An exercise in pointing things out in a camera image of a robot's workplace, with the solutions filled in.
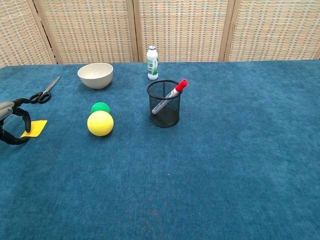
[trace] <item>red cap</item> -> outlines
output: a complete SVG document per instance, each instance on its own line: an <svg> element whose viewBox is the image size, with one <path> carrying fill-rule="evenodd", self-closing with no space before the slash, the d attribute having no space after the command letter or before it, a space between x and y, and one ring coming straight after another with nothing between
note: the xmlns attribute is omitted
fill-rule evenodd
<svg viewBox="0 0 320 240"><path fill-rule="evenodd" d="M181 92L186 86L188 86L187 79L182 79L182 81L175 87L175 90Z"/></svg>

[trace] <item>green ball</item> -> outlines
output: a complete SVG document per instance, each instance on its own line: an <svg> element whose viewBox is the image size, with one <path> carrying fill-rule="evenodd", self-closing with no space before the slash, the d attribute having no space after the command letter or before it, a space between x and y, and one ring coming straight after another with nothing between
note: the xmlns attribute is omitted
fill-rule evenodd
<svg viewBox="0 0 320 240"><path fill-rule="evenodd" d="M107 113L110 113L110 107L104 102L97 102L91 107L91 113L94 113L96 111L105 111Z"/></svg>

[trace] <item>ball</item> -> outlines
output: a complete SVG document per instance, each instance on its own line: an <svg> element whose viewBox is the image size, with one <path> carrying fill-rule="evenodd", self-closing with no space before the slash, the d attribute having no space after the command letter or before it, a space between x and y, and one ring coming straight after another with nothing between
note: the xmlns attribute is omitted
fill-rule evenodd
<svg viewBox="0 0 320 240"><path fill-rule="evenodd" d="M94 113L96 111L105 111L107 113L110 113L110 107L104 102L96 102L91 107L91 113Z"/></svg>
<svg viewBox="0 0 320 240"><path fill-rule="evenodd" d="M106 111L95 111L91 113L87 120L89 131L96 136L105 136L109 134L114 127L114 119Z"/></svg>

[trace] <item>scissors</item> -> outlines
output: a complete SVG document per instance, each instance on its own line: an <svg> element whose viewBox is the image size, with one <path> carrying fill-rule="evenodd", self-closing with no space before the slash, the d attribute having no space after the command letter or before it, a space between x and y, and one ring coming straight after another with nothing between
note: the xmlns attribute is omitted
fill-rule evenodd
<svg viewBox="0 0 320 240"><path fill-rule="evenodd" d="M58 76L53 82L50 83L50 85L44 90L36 93L32 97L29 98L31 104L45 104L51 99L51 93L50 90L54 87L54 85L58 82L60 79L60 76Z"/></svg>

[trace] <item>bottle label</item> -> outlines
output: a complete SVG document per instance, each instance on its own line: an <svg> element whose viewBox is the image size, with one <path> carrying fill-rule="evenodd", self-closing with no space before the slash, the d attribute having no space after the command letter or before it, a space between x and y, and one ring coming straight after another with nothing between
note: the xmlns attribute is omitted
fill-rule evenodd
<svg viewBox="0 0 320 240"><path fill-rule="evenodd" d="M158 73L158 59L148 60L148 73L150 75L157 75L157 73Z"/></svg>

